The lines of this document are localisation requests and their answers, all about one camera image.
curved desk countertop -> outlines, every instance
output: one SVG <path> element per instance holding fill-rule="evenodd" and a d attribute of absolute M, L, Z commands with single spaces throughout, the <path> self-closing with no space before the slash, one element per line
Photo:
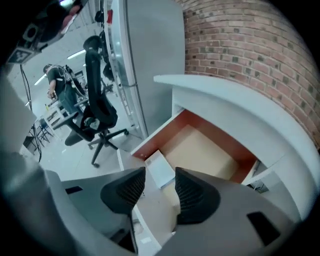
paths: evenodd
<path fill-rule="evenodd" d="M 172 86 L 172 113 L 187 109 L 219 127 L 274 171 L 304 220 L 319 193 L 320 157 L 304 129 L 275 102 L 236 82 L 201 75 L 157 75 Z"/>

cable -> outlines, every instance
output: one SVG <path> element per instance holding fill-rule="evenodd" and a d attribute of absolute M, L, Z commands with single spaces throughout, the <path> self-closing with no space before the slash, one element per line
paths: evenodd
<path fill-rule="evenodd" d="M 27 97 L 27 100 L 29 102 L 29 108 L 30 108 L 31 112 L 33 112 L 32 101 L 31 101 L 31 93 L 30 93 L 30 86 L 29 86 L 29 82 L 28 82 L 27 76 L 25 74 L 25 71 L 24 71 L 24 69 L 22 67 L 22 64 L 20 64 L 20 71 L 21 71 L 21 75 L 22 75 L 22 80 L 23 80 L 23 84 L 24 84 L 26 97 Z M 33 130 L 33 136 L 34 136 L 34 139 L 35 139 L 36 147 L 37 147 L 37 150 L 39 152 L 39 160 L 38 160 L 38 162 L 40 163 L 41 158 L 42 158 L 42 150 L 41 150 L 41 146 L 40 146 L 40 144 L 38 142 L 38 136 L 37 136 L 35 124 L 32 125 L 32 130 Z"/>

black office chair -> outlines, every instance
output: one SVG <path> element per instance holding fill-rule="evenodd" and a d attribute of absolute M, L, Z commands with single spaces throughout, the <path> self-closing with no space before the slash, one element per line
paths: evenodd
<path fill-rule="evenodd" d="M 53 129 L 58 129 L 63 125 L 67 125 L 72 129 L 72 132 L 64 142 L 67 146 L 72 146 L 82 140 L 91 142 L 95 134 L 98 134 L 99 139 L 89 144 L 90 147 L 93 144 L 98 144 L 91 161 L 91 164 L 98 168 L 99 164 L 95 163 L 95 161 L 102 147 L 110 146 L 117 150 L 118 148 L 109 140 L 122 133 L 128 135 L 129 132 L 127 129 L 122 129 L 114 133 L 110 133 L 108 130 L 117 124 L 118 115 L 116 109 L 107 99 L 106 89 L 103 87 L 102 90 L 101 86 L 101 56 L 98 54 L 98 50 L 101 48 L 101 39 L 97 35 L 91 36 L 84 42 L 83 48 L 86 50 L 85 64 L 89 105 L 85 108 L 81 119 L 78 117 L 79 113 L 75 112 L 55 125 Z M 85 126 L 85 120 L 88 117 L 93 117 L 100 121 L 97 129 Z"/>

open drawer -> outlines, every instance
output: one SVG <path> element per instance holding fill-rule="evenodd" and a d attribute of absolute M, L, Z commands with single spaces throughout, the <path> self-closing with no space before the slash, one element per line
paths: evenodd
<path fill-rule="evenodd" d="M 182 167 L 242 183 L 257 158 L 233 137 L 184 109 L 131 154 L 143 161 L 159 150 L 173 169 Z"/>

chair base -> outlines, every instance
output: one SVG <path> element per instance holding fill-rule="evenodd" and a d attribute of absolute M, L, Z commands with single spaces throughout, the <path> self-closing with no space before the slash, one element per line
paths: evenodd
<path fill-rule="evenodd" d="M 103 146 L 105 147 L 108 147 L 110 146 L 111 148 L 113 148 L 114 150 L 117 150 L 118 148 L 113 145 L 109 140 L 112 139 L 113 137 L 119 135 L 119 134 L 122 134 L 124 133 L 124 135 L 128 135 L 129 132 L 127 129 L 122 129 L 122 130 L 119 130 L 119 131 L 116 131 L 116 132 L 113 132 L 113 133 L 108 133 L 109 131 L 106 130 L 106 131 L 103 131 L 103 132 L 100 132 L 98 135 L 99 135 L 99 138 L 94 140 L 94 141 L 91 141 L 88 146 L 90 149 L 92 149 L 92 145 L 95 145 L 95 144 L 98 144 L 97 147 L 96 147 L 96 150 L 93 154 L 93 157 L 92 157 L 92 160 L 91 160 L 91 164 L 95 167 L 95 168 L 99 168 L 100 165 L 98 163 L 95 163 L 101 149 Z"/>

